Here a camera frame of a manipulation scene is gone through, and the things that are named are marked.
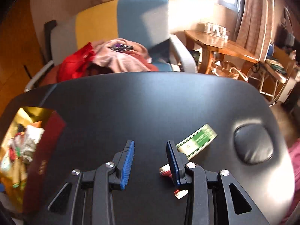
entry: brown bag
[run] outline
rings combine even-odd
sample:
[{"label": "brown bag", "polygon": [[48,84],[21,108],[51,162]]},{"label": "brown bag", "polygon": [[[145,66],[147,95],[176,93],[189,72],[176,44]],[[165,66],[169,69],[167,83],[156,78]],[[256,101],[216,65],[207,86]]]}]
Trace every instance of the brown bag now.
[{"label": "brown bag", "polygon": [[232,78],[234,80],[237,80],[239,78],[239,76],[241,75],[242,78],[246,82],[248,82],[248,77],[244,73],[241,73],[235,67],[235,65],[230,61],[221,62],[221,66],[213,64],[211,66],[210,74],[214,74],[214,75],[221,76],[221,77]]}]

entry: wooden tabletop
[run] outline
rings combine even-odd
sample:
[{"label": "wooden tabletop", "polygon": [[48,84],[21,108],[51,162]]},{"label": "wooden tabletop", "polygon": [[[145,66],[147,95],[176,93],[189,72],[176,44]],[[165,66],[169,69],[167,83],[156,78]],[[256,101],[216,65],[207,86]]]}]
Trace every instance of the wooden tabletop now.
[{"label": "wooden tabletop", "polygon": [[235,56],[253,63],[258,62],[258,59],[252,53],[231,40],[225,40],[224,38],[200,31],[185,30],[184,32],[185,35],[191,38],[196,44],[209,51]]}]

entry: wooden table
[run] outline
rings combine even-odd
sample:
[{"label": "wooden table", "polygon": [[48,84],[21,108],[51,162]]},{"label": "wooden table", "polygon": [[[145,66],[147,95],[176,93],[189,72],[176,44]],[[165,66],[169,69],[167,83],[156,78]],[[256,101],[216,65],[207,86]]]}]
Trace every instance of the wooden table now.
[{"label": "wooden table", "polygon": [[208,74],[212,65],[213,52],[222,54],[221,60],[225,55],[235,56],[245,59],[249,63],[244,63],[241,72],[247,74],[253,64],[258,63],[258,59],[245,48],[239,46],[231,40],[209,35],[200,31],[185,30],[185,37],[187,42],[187,49],[193,50],[195,43],[202,47],[202,63],[199,67],[198,73]]}]

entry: silver screw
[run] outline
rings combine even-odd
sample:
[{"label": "silver screw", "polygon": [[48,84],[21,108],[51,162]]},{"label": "silver screw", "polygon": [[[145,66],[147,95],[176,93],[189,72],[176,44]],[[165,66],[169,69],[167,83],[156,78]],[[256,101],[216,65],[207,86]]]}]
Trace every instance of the silver screw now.
[{"label": "silver screw", "polygon": [[223,170],[221,170],[221,174],[222,174],[223,176],[228,176],[228,175],[229,175],[229,171],[226,170],[226,169],[223,169]]},{"label": "silver screw", "polygon": [[111,168],[111,167],[114,167],[115,164],[114,164],[113,162],[107,162],[107,163],[105,164],[105,166]]},{"label": "silver screw", "polygon": [[195,168],[195,167],[196,167],[196,164],[193,163],[193,162],[188,162],[188,163],[187,163],[187,167],[188,167],[188,168]]},{"label": "silver screw", "polygon": [[78,174],[80,174],[80,170],[79,169],[74,169],[72,171],[72,175],[77,176]]}]

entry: tabletop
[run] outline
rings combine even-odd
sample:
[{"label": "tabletop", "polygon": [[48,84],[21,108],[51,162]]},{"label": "tabletop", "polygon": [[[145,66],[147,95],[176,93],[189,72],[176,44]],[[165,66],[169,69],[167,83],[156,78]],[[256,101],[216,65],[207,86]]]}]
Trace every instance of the tabletop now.
[{"label": "tabletop", "polygon": [[258,62],[258,59],[252,53],[231,40],[225,40],[200,31],[185,30],[184,32],[196,44],[209,51],[239,57],[253,63]]},{"label": "tabletop", "polygon": [[[264,98],[241,81],[180,72],[115,73],[65,81],[17,96],[0,118],[0,138],[21,106],[56,110],[66,122],[48,163],[42,202],[73,169],[93,170],[111,161],[128,139],[135,154],[126,189],[115,191],[116,224],[184,224],[186,196],[178,200],[167,164],[166,142],[179,143],[208,124],[218,136],[192,161],[204,169],[229,170],[271,225],[289,208],[294,185],[290,158]],[[276,152],[267,162],[246,165],[234,147],[234,132],[261,123]],[[34,216],[28,218],[34,224]]]}]

